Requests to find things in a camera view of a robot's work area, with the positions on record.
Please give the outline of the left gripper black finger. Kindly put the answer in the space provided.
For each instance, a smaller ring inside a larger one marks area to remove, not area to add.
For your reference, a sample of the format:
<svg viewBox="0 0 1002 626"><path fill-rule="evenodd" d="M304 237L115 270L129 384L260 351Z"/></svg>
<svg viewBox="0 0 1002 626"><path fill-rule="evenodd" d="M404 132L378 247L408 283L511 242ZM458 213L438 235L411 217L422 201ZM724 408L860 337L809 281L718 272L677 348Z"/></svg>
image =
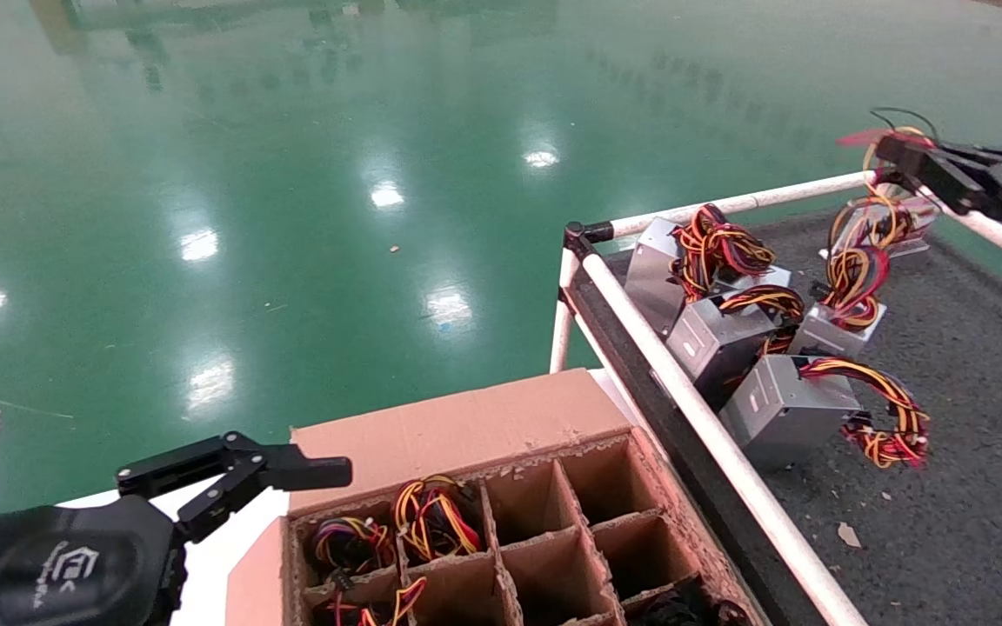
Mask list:
<svg viewBox="0 0 1002 626"><path fill-rule="evenodd" d="M187 542L200 543L266 489L285 492L350 486L346 456L309 458L297 444L261 444L237 431L128 464L116 474L120 496L151 500L206 479L206 491L178 511Z"/></svg>

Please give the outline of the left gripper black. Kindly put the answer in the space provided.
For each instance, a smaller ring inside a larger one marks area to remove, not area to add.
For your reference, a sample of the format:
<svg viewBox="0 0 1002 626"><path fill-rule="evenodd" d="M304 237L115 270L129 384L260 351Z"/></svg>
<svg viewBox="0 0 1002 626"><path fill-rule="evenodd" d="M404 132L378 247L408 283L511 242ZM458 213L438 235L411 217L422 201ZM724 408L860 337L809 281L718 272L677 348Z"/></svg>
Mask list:
<svg viewBox="0 0 1002 626"><path fill-rule="evenodd" d="M140 496L0 514L0 625L167 625L184 540Z"/></svg>

